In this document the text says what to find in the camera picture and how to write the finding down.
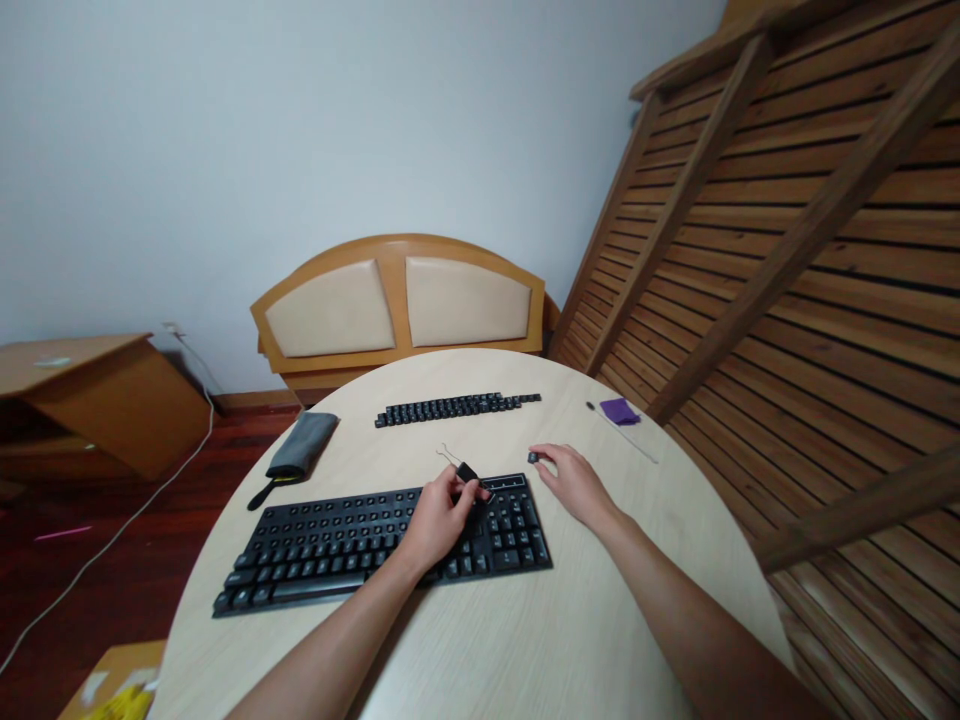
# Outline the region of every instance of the keyboard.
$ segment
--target keyboard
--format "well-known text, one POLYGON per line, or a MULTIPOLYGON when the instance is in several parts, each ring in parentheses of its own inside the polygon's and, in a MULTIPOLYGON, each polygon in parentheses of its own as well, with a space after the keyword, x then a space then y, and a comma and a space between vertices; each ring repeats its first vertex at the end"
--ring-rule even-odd
POLYGON ((510 397, 503 397, 500 393, 486 393, 461 395, 439 400, 422 400, 406 405, 391 405, 385 412, 377 415, 373 424, 375 427, 382 428, 426 422, 427 420, 506 412, 508 410, 519 410, 525 402, 539 402, 541 399, 540 393, 535 395, 511 395, 510 397))
MULTIPOLYGON (((428 587, 553 567, 523 473, 485 478, 453 550, 424 576, 428 587)), ((340 598, 359 589, 393 553, 422 488, 269 507, 213 603, 213 617, 340 598)))

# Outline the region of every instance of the white wall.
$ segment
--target white wall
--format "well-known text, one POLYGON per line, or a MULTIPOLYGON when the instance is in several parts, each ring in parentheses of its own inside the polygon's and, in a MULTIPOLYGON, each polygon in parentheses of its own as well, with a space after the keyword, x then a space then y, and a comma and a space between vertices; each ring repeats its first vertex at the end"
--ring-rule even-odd
POLYGON ((0 0, 0 342, 175 320, 215 390, 281 387, 250 304, 389 232, 482 245, 562 305, 630 86, 723 4, 0 0))

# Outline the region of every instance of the cardboard box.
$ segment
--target cardboard box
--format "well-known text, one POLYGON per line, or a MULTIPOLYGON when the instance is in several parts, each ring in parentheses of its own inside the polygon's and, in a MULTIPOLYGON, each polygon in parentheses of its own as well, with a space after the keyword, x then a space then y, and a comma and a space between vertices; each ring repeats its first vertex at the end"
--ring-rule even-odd
POLYGON ((57 720, 80 720, 131 685, 156 680, 166 647, 166 640, 114 645, 103 654, 57 720))

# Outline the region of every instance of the upholstered panel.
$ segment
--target upholstered panel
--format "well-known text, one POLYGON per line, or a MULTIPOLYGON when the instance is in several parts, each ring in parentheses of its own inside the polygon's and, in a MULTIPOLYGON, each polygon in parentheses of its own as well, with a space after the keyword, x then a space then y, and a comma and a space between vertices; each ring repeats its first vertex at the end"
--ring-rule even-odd
POLYGON ((376 260, 318 275, 277 300, 265 315, 286 357, 396 347, 376 260))
POLYGON ((526 337, 530 288, 476 265, 408 257, 407 311, 414 347, 526 337))

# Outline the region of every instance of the light wood tabletop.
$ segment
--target light wood tabletop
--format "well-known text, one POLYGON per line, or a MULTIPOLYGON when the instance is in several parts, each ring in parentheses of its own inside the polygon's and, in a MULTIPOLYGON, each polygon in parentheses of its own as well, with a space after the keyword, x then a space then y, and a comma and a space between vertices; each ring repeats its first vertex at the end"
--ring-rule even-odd
MULTIPOLYGON (((625 430, 585 405, 615 397, 567 367, 501 350, 462 349, 374 370, 313 411, 341 418, 311 479, 274 490, 283 505, 422 485, 451 452, 481 477, 524 472, 554 568, 418 591, 358 696, 363 718, 688 717, 693 709, 600 543, 527 464, 536 442, 569 443, 621 508, 683 570, 792 669, 767 584, 719 496, 649 418, 625 430), (387 405, 474 393, 540 393, 511 412, 376 429, 387 405)), ((260 511, 277 440, 230 499, 200 553, 173 622, 154 718, 221 718, 337 602, 214 620, 212 603, 260 511)), ((718 663, 724 658, 718 657, 718 663)))

